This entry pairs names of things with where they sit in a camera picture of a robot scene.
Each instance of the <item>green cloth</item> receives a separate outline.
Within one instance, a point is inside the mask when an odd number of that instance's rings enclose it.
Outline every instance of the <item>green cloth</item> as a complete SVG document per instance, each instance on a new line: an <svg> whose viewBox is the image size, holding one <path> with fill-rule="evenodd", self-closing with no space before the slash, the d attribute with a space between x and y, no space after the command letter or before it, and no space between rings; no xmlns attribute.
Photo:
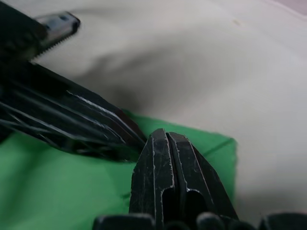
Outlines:
<svg viewBox="0 0 307 230"><path fill-rule="evenodd" d="M186 135L234 197L232 138L129 116L146 135L157 128ZM134 166L63 153L15 133L0 145L0 229L90 230L100 214L127 213Z"/></svg>

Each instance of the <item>metal tool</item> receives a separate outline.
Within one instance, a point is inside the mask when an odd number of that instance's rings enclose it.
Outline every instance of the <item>metal tool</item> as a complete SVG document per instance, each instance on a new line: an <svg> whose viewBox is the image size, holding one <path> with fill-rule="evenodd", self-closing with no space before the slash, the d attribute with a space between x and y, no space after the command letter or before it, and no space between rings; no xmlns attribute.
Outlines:
<svg viewBox="0 0 307 230"><path fill-rule="evenodd" d="M303 230L303 214L270 215L259 230ZM129 215L93 230L255 230L238 219L218 174L183 135L154 131L134 168Z"/></svg>
<svg viewBox="0 0 307 230"><path fill-rule="evenodd" d="M146 138L119 108L29 62L74 35L68 12L35 20L0 1L0 138L24 132L70 153L136 161Z"/></svg>

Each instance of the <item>black tool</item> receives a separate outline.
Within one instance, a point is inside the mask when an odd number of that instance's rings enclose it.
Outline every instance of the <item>black tool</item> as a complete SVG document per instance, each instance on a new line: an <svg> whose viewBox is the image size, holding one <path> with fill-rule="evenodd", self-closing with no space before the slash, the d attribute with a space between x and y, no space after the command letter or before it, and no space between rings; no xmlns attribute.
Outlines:
<svg viewBox="0 0 307 230"><path fill-rule="evenodd" d="M306 215L266 217L260 230L303 230ZM238 219L218 174L189 140L154 131L134 168L129 215L98 217L93 230L255 230Z"/></svg>
<svg viewBox="0 0 307 230"><path fill-rule="evenodd" d="M30 60L74 35L68 12L35 20L0 1L0 138L24 132L60 150L136 161L146 138L119 108Z"/></svg>

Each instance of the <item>scratched metal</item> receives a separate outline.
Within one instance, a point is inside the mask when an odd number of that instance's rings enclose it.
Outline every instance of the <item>scratched metal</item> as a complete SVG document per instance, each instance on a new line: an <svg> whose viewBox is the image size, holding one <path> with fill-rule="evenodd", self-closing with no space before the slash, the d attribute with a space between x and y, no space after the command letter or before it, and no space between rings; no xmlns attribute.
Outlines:
<svg viewBox="0 0 307 230"><path fill-rule="evenodd" d="M146 138L119 108L70 80L27 62L75 34L80 21L62 12L40 17L42 24L39 24L2 2L0 12L3 18L0 24L0 125L24 132L62 151L136 161ZM15 22L14 28L8 25L12 23L10 20L5 20L6 14ZM2 139L9 134L3 130Z"/></svg>
<svg viewBox="0 0 307 230"><path fill-rule="evenodd" d="M130 213L137 212L151 214L157 229L177 220L196 229L203 212L237 219L212 166L185 136L162 129L151 134L133 172Z"/></svg>
<svg viewBox="0 0 307 230"><path fill-rule="evenodd" d="M175 179L166 133L158 129L150 135L133 171L129 212L151 214L156 228L162 229L164 212L169 211L166 193L175 197Z"/></svg>

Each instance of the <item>green fabric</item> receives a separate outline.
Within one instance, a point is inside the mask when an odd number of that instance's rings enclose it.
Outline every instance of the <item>green fabric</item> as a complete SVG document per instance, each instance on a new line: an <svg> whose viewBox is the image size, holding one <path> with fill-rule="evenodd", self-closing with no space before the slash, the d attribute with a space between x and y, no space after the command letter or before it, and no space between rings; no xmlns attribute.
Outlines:
<svg viewBox="0 0 307 230"><path fill-rule="evenodd" d="M234 197L233 139L129 116L146 135L157 128L186 135ZM134 166L63 153L15 133L0 145L0 229L90 230L100 214L127 213Z"/></svg>

